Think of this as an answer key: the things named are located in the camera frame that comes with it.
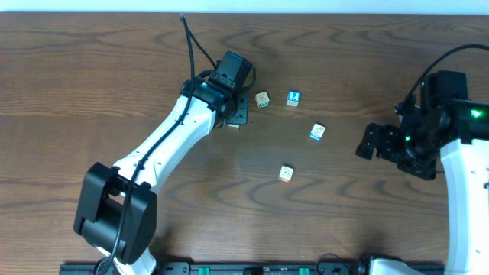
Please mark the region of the blue number 2 block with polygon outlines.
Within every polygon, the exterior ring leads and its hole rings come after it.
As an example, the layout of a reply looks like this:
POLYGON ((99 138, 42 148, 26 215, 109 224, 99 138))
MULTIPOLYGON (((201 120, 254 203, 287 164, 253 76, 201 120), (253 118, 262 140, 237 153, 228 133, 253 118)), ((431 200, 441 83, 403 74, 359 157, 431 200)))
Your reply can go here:
POLYGON ((299 91, 290 90, 287 95, 287 106, 297 107, 300 102, 301 93, 299 91))

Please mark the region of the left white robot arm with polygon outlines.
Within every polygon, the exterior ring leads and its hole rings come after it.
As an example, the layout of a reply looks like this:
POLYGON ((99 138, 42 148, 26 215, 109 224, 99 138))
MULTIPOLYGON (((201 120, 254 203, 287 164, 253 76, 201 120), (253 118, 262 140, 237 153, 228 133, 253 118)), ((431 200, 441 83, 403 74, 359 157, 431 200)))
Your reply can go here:
POLYGON ((104 254, 94 274, 152 274, 149 244, 157 196, 189 150, 211 130, 247 121, 249 87, 197 76, 187 80, 168 117, 126 157, 93 164, 83 179, 74 231, 104 254))

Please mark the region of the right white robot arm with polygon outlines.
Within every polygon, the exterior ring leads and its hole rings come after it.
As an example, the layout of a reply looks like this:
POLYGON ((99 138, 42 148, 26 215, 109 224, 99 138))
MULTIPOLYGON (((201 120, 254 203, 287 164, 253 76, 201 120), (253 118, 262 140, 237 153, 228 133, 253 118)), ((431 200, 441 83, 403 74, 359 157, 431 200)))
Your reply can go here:
POLYGON ((382 158, 425 180, 443 165, 449 202, 447 274, 488 272, 488 105, 430 99, 399 127, 369 124, 356 155, 382 158))

